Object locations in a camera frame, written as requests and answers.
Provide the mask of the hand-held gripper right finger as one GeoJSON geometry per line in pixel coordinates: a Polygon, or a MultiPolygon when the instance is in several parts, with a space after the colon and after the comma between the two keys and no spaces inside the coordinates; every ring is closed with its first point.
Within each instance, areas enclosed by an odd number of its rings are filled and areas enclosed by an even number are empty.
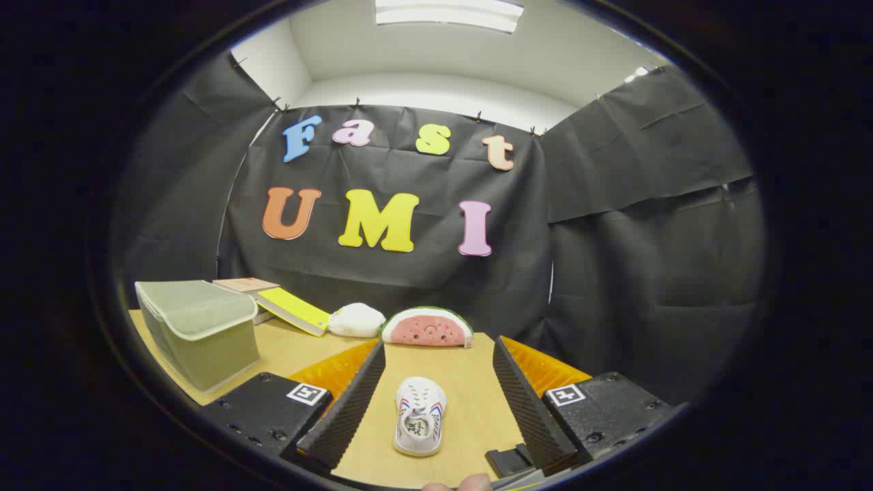
{"type": "Polygon", "coordinates": [[[533,466],[545,475],[617,453],[685,408],[617,371],[589,376],[505,336],[494,342],[492,365],[533,466]]]}

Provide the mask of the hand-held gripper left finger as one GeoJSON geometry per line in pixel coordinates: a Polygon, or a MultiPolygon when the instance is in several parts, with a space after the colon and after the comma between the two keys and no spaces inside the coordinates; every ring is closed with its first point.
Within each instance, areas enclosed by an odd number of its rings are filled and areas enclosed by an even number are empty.
{"type": "Polygon", "coordinates": [[[386,366],[371,339],[292,376],[262,371],[203,407],[220,431],[260,457],[331,473],[341,461],[386,366]]]}

